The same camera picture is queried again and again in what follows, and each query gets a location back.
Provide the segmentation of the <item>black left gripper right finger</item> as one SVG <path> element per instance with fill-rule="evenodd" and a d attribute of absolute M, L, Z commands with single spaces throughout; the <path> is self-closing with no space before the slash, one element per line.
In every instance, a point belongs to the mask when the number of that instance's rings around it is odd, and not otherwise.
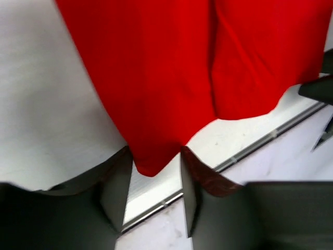
<path fill-rule="evenodd" d="M 181 148 L 187 235 L 194 249 L 332 249 L 332 183 L 240 185 Z"/>

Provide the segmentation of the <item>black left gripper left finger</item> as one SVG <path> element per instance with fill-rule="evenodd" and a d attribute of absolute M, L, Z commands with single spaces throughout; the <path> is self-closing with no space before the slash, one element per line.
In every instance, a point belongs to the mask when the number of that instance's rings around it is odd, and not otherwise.
<path fill-rule="evenodd" d="M 114 249 L 132 168 L 124 147 L 46 191 L 1 183 L 1 249 Z"/>

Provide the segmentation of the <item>red t shirt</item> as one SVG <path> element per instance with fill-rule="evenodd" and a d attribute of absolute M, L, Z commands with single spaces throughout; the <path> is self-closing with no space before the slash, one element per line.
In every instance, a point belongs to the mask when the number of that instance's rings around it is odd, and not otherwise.
<path fill-rule="evenodd" d="M 332 1 L 57 1 L 137 170 L 211 121 L 272 111 L 318 78 Z"/>

